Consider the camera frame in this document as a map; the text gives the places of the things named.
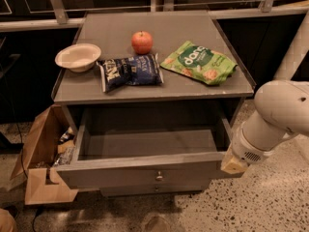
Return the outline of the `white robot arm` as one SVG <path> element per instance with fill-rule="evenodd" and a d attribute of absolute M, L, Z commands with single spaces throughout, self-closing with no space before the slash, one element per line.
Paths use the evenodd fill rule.
<path fill-rule="evenodd" d="M 309 48 L 309 12 L 298 27 L 274 79 L 258 89 L 255 111 L 236 130 L 221 170 L 239 174 L 269 158 L 275 147 L 309 136 L 309 82 L 293 81 Z"/>

